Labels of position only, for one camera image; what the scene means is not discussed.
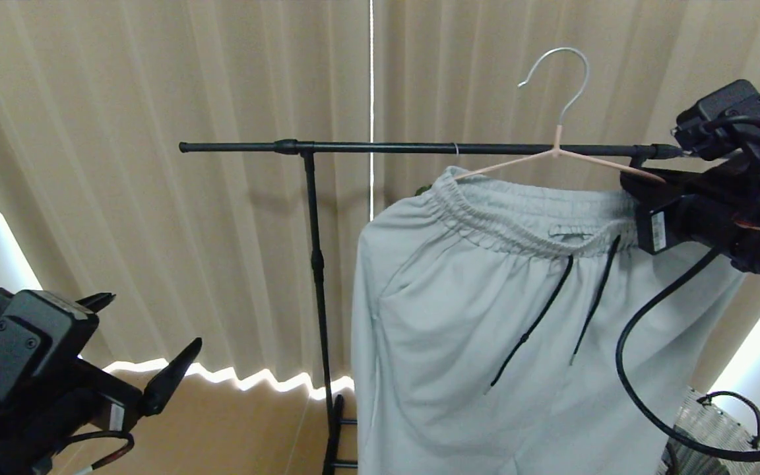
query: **hanger hook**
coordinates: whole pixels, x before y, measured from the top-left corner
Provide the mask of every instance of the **hanger hook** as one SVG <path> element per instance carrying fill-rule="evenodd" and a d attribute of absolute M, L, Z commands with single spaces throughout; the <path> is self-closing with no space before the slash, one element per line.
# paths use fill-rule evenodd
<path fill-rule="evenodd" d="M 546 53 L 542 54 L 538 60 L 536 60 L 536 63 L 533 64 L 533 67 L 530 69 L 530 72 L 527 74 L 527 79 L 524 79 L 523 81 L 518 84 L 518 87 L 523 87 L 525 84 L 530 82 L 530 78 L 532 77 L 533 73 L 536 72 L 536 69 L 538 65 L 541 63 L 544 58 L 550 56 L 551 54 L 559 51 L 570 51 L 573 52 L 573 54 L 579 56 L 580 59 L 583 60 L 583 65 L 585 66 L 585 78 L 583 78 L 583 85 L 579 87 L 579 91 L 577 91 L 576 94 L 574 94 L 573 98 L 568 100 L 567 104 L 565 104 L 564 108 L 561 109 L 561 114 L 559 114 L 559 125 L 561 125 L 564 122 L 565 118 L 565 112 L 567 112 L 567 109 L 570 108 L 570 106 L 573 105 L 574 102 L 576 102 L 577 99 L 579 99 L 579 96 L 582 96 L 583 92 L 585 92 L 585 87 L 588 85 L 588 57 L 585 56 L 585 53 L 582 51 L 579 51 L 577 48 L 571 48 L 570 46 L 562 46 L 559 48 L 553 48 L 550 51 L 547 51 Z"/>

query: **clothes hanger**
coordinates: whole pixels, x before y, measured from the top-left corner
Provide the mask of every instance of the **clothes hanger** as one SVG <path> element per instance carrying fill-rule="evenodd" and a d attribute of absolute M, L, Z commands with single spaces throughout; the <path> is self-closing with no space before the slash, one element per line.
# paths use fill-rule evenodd
<path fill-rule="evenodd" d="M 514 160 L 509 160 L 508 162 L 498 163 L 498 165 L 486 166 L 486 168 L 480 168 L 479 170 L 474 170 L 472 172 L 465 172 L 464 174 L 456 175 L 455 179 L 461 180 L 462 178 L 470 177 L 471 175 L 485 174 L 486 172 L 491 172 L 491 171 L 497 170 L 498 168 L 504 168 L 504 166 L 509 166 L 515 163 L 520 163 L 520 162 L 530 162 L 531 160 L 537 160 L 539 158 L 544 158 L 546 156 L 552 156 L 553 158 L 558 157 L 558 156 L 570 156 L 572 158 L 584 160 L 585 162 L 594 163 L 596 165 L 609 166 L 609 168 L 615 168 L 617 170 L 620 170 L 621 172 L 627 172 L 628 174 L 639 175 L 640 177 L 645 177 L 650 180 L 655 180 L 655 181 L 659 181 L 660 183 L 665 183 L 664 178 L 657 177 L 657 175 L 651 174 L 650 172 L 645 172 L 637 168 L 632 168 L 631 166 L 621 165 L 620 163 L 607 162 L 607 160 L 601 160 L 593 156 L 587 156 L 587 154 L 578 154 L 572 151 L 562 150 L 562 148 L 560 147 L 561 130 L 562 130 L 561 124 L 564 122 L 565 112 L 567 112 L 567 109 L 570 108 L 570 106 L 572 106 L 573 103 L 576 102 L 577 99 L 579 99 L 579 96 L 582 96 L 583 92 L 585 92 L 585 87 L 588 85 L 588 70 L 589 70 L 588 58 L 585 56 L 585 54 L 582 51 L 579 51 L 576 48 L 571 48 L 570 46 L 562 46 L 559 48 L 554 48 L 550 51 L 547 51 L 546 53 L 541 55 L 541 57 L 538 58 L 536 63 L 533 64 L 533 67 L 530 69 L 530 72 L 527 74 L 527 79 L 524 79 L 523 81 L 521 81 L 521 83 L 518 84 L 518 87 L 519 88 L 523 87 L 525 86 L 525 84 L 530 82 L 530 78 L 532 77 L 533 73 L 536 72 L 537 67 L 539 66 L 539 64 L 541 64 L 541 61 L 544 60 L 544 58 L 550 56 L 553 53 L 557 53 L 559 51 L 573 52 L 574 54 L 579 56 L 580 59 L 583 60 L 583 65 L 585 66 L 585 78 L 583 78 L 583 84 L 579 87 L 579 91 L 577 91 L 577 93 L 574 94 L 573 98 L 568 100 L 564 108 L 561 109 L 561 114 L 559 114 L 559 123 L 557 124 L 557 126 L 555 126 L 555 138 L 553 139 L 553 148 L 551 148 L 551 150 L 543 151 L 541 153 L 531 154 L 531 156 L 524 156 L 521 158 L 516 158 Z"/>

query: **gray wicker basket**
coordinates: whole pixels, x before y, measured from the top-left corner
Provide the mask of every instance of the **gray wicker basket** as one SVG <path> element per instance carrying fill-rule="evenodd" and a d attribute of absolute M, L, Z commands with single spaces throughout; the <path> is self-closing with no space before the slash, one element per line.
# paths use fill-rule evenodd
<path fill-rule="evenodd" d="M 703 444 L 721 449 L 751 451 L 754 448 L 760 448 L 760 412 L 758 409 L 745 398 L 739 397 L 756 412 L 759 433 L 753 436 L 735 419 L 711 403 L 711 397 L 714 396 L 736 395 L 727 392 L 712 393 L 707 398 L 691 389 L 688 397 L 685 398 L 685 403 L 679 409 L 676 430 L 691 436 L 692 439 L 699 440 Z M 676 458 L 677 472 L 670 468 L 670 452 Z M 744 463 L 720 460 L 692 451 L 671 439 L 666 453 L 663 454 L 662 461 L 658 465 L 656 475 L 673 473 L 676 475 L 760 475 L 760 462 Z"/>

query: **curtain fold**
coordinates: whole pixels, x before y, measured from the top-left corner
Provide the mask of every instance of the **curtain fold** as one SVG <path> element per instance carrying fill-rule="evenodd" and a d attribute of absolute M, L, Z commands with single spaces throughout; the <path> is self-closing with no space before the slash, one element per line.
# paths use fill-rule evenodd
<path fill-rule="evenodd" d="M 375 7 L 378 141 L 552 143 L 555 123 L 582 81 L 574 46 L 591 62 L 588 88 L 567 112 L 563 144 L 676 143 L 675 119 L 734 79 L 760 91 L 760 2 L 544 0 L 378 2 Z M 468 169 L 504 156 L 376 157 L 375 212 L 412 196 L 448 165 Z M 627 163 L 628 159 L 614 159 Z M 703 171 L 700 159 L 658 163 Z M 494 177 L 560 189 L 619 189 L 618 174 L 576 160 L 537 160 Z M 705 391 L 760 316 L 750 277 L 703 354 Z"/>
<path fill-rule="evenodd" d="M 0 3 L 0 209 L 40 282 L 118 294 L 84 351 L 320 378 L 301 159 L 178 141 L 367 141 L 360 2 Z M 334 376 L 367 156 L 317 157 Z"/>

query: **elastic waistband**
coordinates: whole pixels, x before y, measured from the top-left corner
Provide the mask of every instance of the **elastic waistband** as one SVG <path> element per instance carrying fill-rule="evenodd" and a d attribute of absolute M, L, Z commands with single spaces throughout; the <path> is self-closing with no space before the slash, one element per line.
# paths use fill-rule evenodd
<path fill-rule="evenodd" d="M 637 245 L 635 201 L 623 190 L 570 191 L 507 183 L 485 175 L 461 181 L 450 166 L 424 193 L 449 228 L 498 252 L 545 257 L 600 255 Z"/>

